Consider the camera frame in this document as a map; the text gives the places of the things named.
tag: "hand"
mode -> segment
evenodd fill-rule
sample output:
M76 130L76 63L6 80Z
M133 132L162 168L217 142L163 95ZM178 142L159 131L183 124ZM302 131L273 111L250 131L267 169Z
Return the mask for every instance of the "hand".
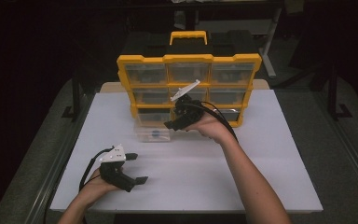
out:
M76 200L89 208L107 192L118 189L118 187L108 184L101 179L100 169L96 169L91 175L89 182L76 196Z
M183 130L187 132L197 130L202 136L212 138L218 144L227 140L235 140L226 126L208 113L204 113L198 122L185 127Z

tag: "dark floor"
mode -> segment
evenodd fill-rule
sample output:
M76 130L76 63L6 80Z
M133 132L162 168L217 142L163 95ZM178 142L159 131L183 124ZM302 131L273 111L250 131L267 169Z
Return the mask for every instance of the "dark floor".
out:
M117 34L120 26L112 26L112 18L105 14L94 15L89 21L75 18L52 7L0 2L0 136L11 136L0 137L0 199L3 197L0 223L41 223L44 219L43 211L54 188L45 177L53 173L51 164L57 160L56 155L75 142L84 118L80 115L75 122L62 118L65 108L72 105L70 77L74 68L77 67L80 75L86 74L81 76L84 78L82 87L88 91L116 73L115 63L107 59L115 58L115 48L124 39ZM71 33L83 34L83 38L67 42L76 45L74 51L67 48L66 42L59 41L70 39L60 33L67 28L63 21L83 24ZM41 23L48 29L39 29ZM286 37L277 35L269 52L277 77L269 78L264 68L256 75L267 80L270 86L303 71L289 66L298 39ZM107 41L110 45L101 46ZM78 61L68 61L74 55ZM352 118L333 121L326 112L326 86L316 92L309 89L314 76L310 73L290 87L276 90L324 207L321 213L292 215L292 218L294 223L358 223L358 90L345 79L338 80L337 104L345 105ZM89 94L82 98L83 112L91 100ZM46 220L55 223L59 217L60 213L48 211ZM88 221L112 223L114 217L88 214Z

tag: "small parts organizer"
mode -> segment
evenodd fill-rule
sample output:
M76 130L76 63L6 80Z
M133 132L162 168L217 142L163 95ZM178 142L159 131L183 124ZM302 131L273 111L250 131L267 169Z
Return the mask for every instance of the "small parts organizer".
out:
M200 84L190 97L215 105L232 127L240 126L260 64L252 35L244 30L130 33L117 59L141 141L169 140L163 122L174 119L170 97L196 79Z

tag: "white table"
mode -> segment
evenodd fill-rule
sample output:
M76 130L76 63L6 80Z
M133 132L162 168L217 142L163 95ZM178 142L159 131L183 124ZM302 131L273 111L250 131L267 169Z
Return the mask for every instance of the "white table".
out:
M323 208L296 149L274 91L254 90L239 141L288 212ZM243 213L243 206L223 152L197 132L176 132L168 143L138 142L127 93L97 93L50 209L64 210L77 194L89 161L99 151L122 144L124 173L149 176L130 193L108 193L91 210L114 213ZM92 170L99 166L96 161Z

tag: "person's right hand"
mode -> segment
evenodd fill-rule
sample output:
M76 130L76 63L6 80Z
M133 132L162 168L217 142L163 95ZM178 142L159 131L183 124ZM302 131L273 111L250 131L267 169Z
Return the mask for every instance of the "person's right hand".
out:
M185 127L183 130L197 130L200 134L205 137L212 138L218 144L221 144L226 140L235 140L225 125L206 112L198 122Z

